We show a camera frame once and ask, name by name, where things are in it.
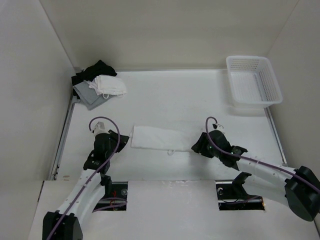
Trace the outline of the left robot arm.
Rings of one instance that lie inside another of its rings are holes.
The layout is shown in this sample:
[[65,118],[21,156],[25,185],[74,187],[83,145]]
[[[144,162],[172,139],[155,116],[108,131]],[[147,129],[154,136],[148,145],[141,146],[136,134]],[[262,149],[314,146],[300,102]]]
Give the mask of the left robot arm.
[[47,212],[43,218],[42,239],[81,240],[83,228],[93,212],[126,206],[127,197],[120,190],[115,191],[107,171],[113,153],[119,153],[129,139],[112,130],[94,130],[93,150],[73,190],[56,211]]

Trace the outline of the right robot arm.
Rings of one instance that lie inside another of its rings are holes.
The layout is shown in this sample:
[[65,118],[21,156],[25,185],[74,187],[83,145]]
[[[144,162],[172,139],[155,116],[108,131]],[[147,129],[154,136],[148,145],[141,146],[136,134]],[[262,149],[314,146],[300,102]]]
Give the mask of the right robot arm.
[[203,132],[191,149],[207,158],[218,158],[239,171],[232,182],[238,198],[258,195],[281,203],[296,216],[312,222],[320,212],[320,181],[308,167],[274,166],[244,156],[247,149],[231,145],[219,130]]

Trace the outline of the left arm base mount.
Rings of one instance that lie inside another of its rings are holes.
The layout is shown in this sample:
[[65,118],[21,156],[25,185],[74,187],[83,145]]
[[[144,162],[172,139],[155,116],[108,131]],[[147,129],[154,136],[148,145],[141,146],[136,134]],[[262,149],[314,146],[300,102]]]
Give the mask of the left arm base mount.
[[93,211],[126,211],[127,198],[128,182],[113,182],[110,190],[97,203]]

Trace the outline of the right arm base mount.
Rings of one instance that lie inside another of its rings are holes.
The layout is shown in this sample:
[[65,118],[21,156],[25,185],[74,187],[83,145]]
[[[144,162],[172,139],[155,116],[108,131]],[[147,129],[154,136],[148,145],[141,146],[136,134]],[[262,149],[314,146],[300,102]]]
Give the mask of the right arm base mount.
[[247,194],[242,186],[233,184],[232,181],[217,181],[215,187],[220,211],[265,210],[261,196]]

